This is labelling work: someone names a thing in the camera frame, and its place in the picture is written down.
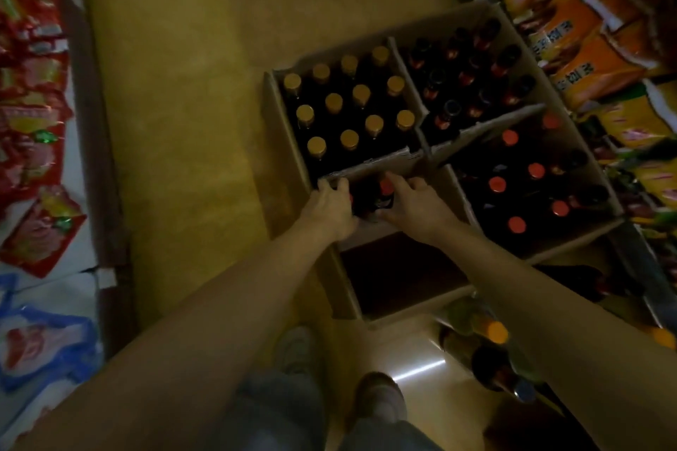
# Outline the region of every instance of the tiled floor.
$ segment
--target tiled floor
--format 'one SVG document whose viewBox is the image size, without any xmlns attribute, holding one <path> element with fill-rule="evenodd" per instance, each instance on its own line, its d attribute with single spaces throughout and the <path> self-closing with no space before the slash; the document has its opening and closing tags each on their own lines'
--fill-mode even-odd
<svg viewBox="0 0 677 451">
<path fill-rule="evenodd" d="M 258 112 L 264 69 L 316 48 L 444 11 L 454 0 L 89 0 L 141 319 L 165 314 L 268 232 L 288 224 L 283 178 L 269 167 Z M 325 343 L 335 421 L 362 374 L 436 363 L 427 316 L 376 332 L 330 317 L 311 274 L 283 327 Z M 261 364 L 274 338 L 261 353 Z M 449 450 L 481 450 L 500 396 L 453 362 L 400 381 L 410 419 Z"/>
</svg>

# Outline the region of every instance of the gray pants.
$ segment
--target gray pants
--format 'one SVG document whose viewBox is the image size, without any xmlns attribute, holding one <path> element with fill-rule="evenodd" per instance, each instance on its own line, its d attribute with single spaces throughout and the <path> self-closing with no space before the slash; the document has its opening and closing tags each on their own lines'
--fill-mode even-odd
<svg viewBox="0 0 677 451">
<path fill-rule="evenodd" d="M 324 451 L 322 392 L 308 375 L 251 375 L 226 410 L 213 451 Z M 360 419 L 339 451 L 441 451 L 409 422 Z"/>
</svg>

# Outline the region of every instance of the person's left arm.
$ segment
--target person's left arm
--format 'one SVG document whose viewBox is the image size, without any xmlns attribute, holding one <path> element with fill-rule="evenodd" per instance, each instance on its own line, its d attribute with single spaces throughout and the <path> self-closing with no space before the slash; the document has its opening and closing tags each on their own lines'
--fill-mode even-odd
<svg viewBox="0 0 677 451">
<path fill-rule="evenodd" d="M 18 450 L 191 449 L 319 255 L 356 228 L 348 182 L 318 182 L 282 236 L 209 281 L 79 387 Z"/>
</svg>

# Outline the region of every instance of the person's right arm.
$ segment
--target person's right arm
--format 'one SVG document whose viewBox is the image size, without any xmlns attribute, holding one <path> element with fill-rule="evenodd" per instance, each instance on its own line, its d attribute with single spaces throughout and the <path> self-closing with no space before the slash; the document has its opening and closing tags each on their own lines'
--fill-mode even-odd
<svg viewBox="0 0 677 451">
<path fill-rule="evenodd" d="M 677 355 L 461 223 L 423 179 L 389 173 L 379 211 L 442 250 L 603 450 L 677 448 Z"/>
</svg>

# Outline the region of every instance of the person's left shoe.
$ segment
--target person's left shoe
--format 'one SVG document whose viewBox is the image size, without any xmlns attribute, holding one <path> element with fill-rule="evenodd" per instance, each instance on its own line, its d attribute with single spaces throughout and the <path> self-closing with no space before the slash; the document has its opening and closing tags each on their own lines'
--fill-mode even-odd
<svg viewBox="0 0 677 451">
<path fill-rule="evenodd" d="M 322 353 L 315 333 L 308 327 L 295 327 L 275 345 L 273 367 L 287 375 L 311 375 L 322 384 Z"/>
</svg>

